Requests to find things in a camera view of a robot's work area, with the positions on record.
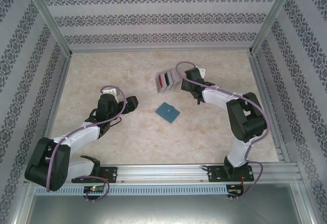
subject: marble floor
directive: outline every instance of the marble floor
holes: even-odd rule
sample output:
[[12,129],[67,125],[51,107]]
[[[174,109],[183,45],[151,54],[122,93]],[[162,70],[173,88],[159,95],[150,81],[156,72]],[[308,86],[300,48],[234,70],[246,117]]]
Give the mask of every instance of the marble floor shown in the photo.
[[[138,108],[122,115],[122,122],[99,140],[78,150],[74,157],[89,155],[102,164],[222,163],[234,136],[227,112],[211,105],[197,105],[190,93],[157,94],[157,72],[191,61],[206,69],[205,80],[238,93],[258,95],[245,51],[124,52],[73,54],[60,100],[52,137],[67,134],[96,108],[100,88],[119,86],[126,96],[136,95]],[[181,70],[189,69],[183,64]],[[180,111],[172,123],[155,113],[166,102]],[[255,144],[249,158],[278,161],[269,135]]]

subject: patterned wallpaper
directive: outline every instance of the patterned wallpaper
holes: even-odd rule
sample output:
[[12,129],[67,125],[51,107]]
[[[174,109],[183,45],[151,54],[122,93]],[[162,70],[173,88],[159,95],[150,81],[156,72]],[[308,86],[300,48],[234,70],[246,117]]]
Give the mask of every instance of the patterned wallpaper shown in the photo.
[[290,158],[327,222],[327,0],[286,0],[256,54]]
[[31,0],[0,0],[0,223],[45,133],[66,57]]
[[72,50],[250,47],[275,0],[45,0]]

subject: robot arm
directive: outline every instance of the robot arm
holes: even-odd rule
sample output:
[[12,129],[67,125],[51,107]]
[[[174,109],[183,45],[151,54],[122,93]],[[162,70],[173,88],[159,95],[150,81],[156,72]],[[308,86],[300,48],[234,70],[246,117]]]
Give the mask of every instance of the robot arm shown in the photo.
[[[209,89],[192,84],[186,80],[182,81],[181,89],[189,91],[198,101],[198,105],[201,102],[211,103],[228,112],[230,127],[236,137],[232,150],[224,160],[224,171],[231,178],[233,174],[240,173],[248,164],[245,158],[246,152],[252,141],[262,135],[267,128],[267,124],[260,111],[252,104],[216,90],[218,86],[205,82],[198,68],[191,68],[185,71],[185,74],[189,80],[212,87],[212,89]],[[242,96],[260,106],[255,94],[250,92]]]
[[[123,102],[116,100],[116,91],[109,90],[100,96],[98,107],[93,109],[89,118],[81,125],[84,129],[77,131],[58,147],[51,172],[50,190],[58,190],[66,180],[80,176],[99,176],[100,161],[89,156],[81,156],[77,160],[70,160],[72,154],[86,144],[102,137],[110,128],[110,122],[87,127],[115,117],[123,107]],[[123,114],[134,111],[138,101],[136,96],[126,98],[127,104]],[[41,186],[46,186],[49,170],[49,158],[53,149],[64,136],[54,139],[41,138],[34,149],[30,162],[25,171],[25,178]]]

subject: black bracket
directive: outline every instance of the black bracket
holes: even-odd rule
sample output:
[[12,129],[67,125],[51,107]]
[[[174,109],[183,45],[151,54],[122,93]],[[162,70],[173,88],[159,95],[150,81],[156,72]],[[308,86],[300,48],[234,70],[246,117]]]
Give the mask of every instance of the black bracket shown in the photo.
[[250,165],[245,166],[243,171],[233,174],[231,178],[227,176],[223,165],[204,165],[202,169],[207,171],[209,182],[240,182],[242,176],[244,177],[244,182],[254,181],[253,171]]
[[[100,167],[100,172],[97,174],[97,177],[102,177],[107,179],[109,183],[116,183],[117,180],[117,167]],[[72,179],[72,183],[104,183],[98,179],[92,178],[74,178]]]

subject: purple cable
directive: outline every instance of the purple cable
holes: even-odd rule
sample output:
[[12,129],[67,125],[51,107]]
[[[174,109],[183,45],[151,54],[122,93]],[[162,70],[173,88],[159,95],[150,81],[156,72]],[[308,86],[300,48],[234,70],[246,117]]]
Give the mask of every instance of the purple cable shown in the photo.
[[[125,97],[125,94],[123,93],[123,91],[118,87],[118,86],[112,86],[112,85],[106,85],[104,87],[101,88],[100,92],[103,93],[103,90],[105,88],[114,88],[116,90],[118,90],[122,96],[123,96],[123,99],[124,99],[124,104],[123,104],[123,108],[122,110],[113,118],[111,119],[108,119],[108,120],[105,120],[105,121],[102,121],[102,122],[98,122],[98,123],[93,123],[91,125],[87,125],[87,126],[84,126],[84,127],[79,127],[75,130],[73,130],[72,132],[68,133],[66,136],[64,136],[58,143],[57,145],[55,146],[55,148],[53,149],[53,152],[51,154],[51,158],[50,158],[50,163],[49,163],[49,169],[48,169],[48,175],[46,177],[46,191],[49,192],[50,191],[50,178],[51,178],[51,171],[52,171],[52,166],[53,166],[53,161],[54,161],[54,158],[55,158],[55,155],[56,155],[56,152],[58,150],[58,147],[60,146],[60,144],[62,144],[69,136],[73,135],[74,133],[80,131],[80,130],[83,130],[83,129],[86,129],[86,128],[89,128],[89,127],[94,127],[94,126],[98,126],[98,125],[101,125],[103,123],[108,123],[108,122],[111,122],[113,120],[115,120],[116,118],[118,118],[124,111],[125,107],[126,107],[126,97]],[[88,176],[87,178],[95,178],[95,179],[100,179],[100,180],[103,180],[105,181],[106,183],[108,183],[108,181],[105,179],[105,178],[101,178],[101,177],[93,177],[93,176]]]
[[247,99],[247,98],[245,98],[245,97],[243,97],[243,96],[241,96],[241,95],[238,95],[238,94],[236,94],[236,93],[232,93],[232,92],[230,92],[230,91],[227,91],[227,90],[224,90],[224,89],[221,89],[221,88],[213,88],[213,87],[211,87],[211,86],[204,85],[204,84],[201,84],[201,83],[195,82],[195,81],[193,81],[193,80],[189,80],[188,78],[186,78],[184,75],[182,75],[182,74],[178,71],[178,66],[179,66],[180,64],[183,64],[183,63],[190,64],[190,65],[193,65],[193,67],[196,67],[195,64],[192,63],[192,62],[185,62],[185,61],[183,61],[183,62],[179,62],[179,63],[177,63],[175,69],[176,69],[176,72],[178,73],[178,75],[179,75],[181,78],[183,78],[184,80],[186,80],[186,81],[188,81],[188,82],[190,82],[190,83],[192,83],[192,84],[199,85],[199,86],[202,86],[202,87],[204,87],[204,88],[211,89],[211,90],[218,90],[218,91],[220,91],[220,92],[222,92],[222,93],[225,93],[225,94],[227,94],[227,95],[235,96],[235,97],[237,97],[237,98],[240,98],[240,99],[242,99],[242,100],[244,100],[244,101],[250,103],[251,105],[253,105],[255,108],[257,108],[257,109],[261,112],[261,114],[262,114],[262,116],[263,116],[263,118],[264,118],[264,120],[265,120],[265,122],[266,122],[266,124],[267,124],[266,132],[265,132],[261,137],[255,139],[253,142],[251,142],[249,148],[248,148],[247,151],[245,152],[245,156],[244,156],[244,157],[245,157],[245,160],[246,160],[247,162],[249,162],[249,163],[255,163],[255,164],[260,165],[261,170],[260,170],[260,172],[259,172],[258,177],[256,178],[256,180],[255,180],[254,183],[252,184],[252,186],[251,186],[251,187],[250,187],[250,188],[249,188],[249,189],[248,189],[248,190],[247,190],[247,191],[246,191],[242,196],[239,197],[239,198],[241,198],[241,197],[245,196],[249,191],[252,190],[252,188],[256,185],[256,183],[257,183],[258,180],[260,179],[260,177],[261,177],[261,175],[262,175],[262,172],[263,172],[263,170],[264,170],[264,167],[263,167],[262,163],[260,163],[260,162],[258,162],[258,161],[248,160],[248,159],[247,159],[247,156],[249,155],[250,150],[251,150],[251,148],[253,147],[253,145],[254,145],[255,143],[257,143],[258,141],[261,141],[262,139],[264,139],[264,138],[269,134],[269,131],[270,131],[270,122],[269,122],[269,119],[268,119],[266,113],[264,112],[264,110],[263,110],[259,105],[257,105],[257,104],[254,103],[253,101],[251,101],[251,100],[249,100],[249,99]]
[[88,202],[88,201],[92,201],[92,203],[94,203],[94,202],[96,202],[96,201],[99,201],[99,200],[101,200],[101,199],[103,199],[108,193],[109,193],[109,182],[107,181],[107,179],[105,179],[105,178],[102,178],[102,177],[94,177],[94,176],[82,176],[82,177],[79,177],[79,178],[91,178],[91,179],[98,179],[98,180],[102,180],[102,181],[104,181],[105,183],[107,183],[107,185],[108,185],[108,189],[107,189],[107,191],[103,194],[103,195],[101,195],[100,197],[98,197],[96,200],[90,200],[90,199],[88,199],[87,198],[87,196],[88,196],[88,194],[89,193],[91,193],[91,192],[87,192],[86,193],[86,195],[85,195],[85,198],[86,198],[86,201]]

